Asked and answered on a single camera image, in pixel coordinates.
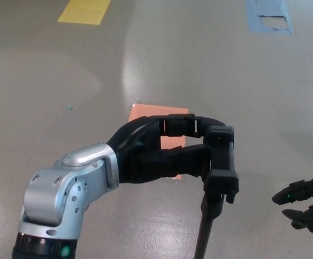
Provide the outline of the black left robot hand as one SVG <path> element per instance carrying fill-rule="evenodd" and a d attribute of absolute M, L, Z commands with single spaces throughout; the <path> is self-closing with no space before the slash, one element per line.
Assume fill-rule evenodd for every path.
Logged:
<path fill-rule="evenodd" d="M 224 123 L 194 114 L 169 114 L 143 116 L 124 124 L 108 140 L 117 156 L 119 182 L 146 183 L 178 174 L 203 178 L 210 170 L 208 144 L 162 149 L 161 137 L 201 138 L 211 126 Z"/>

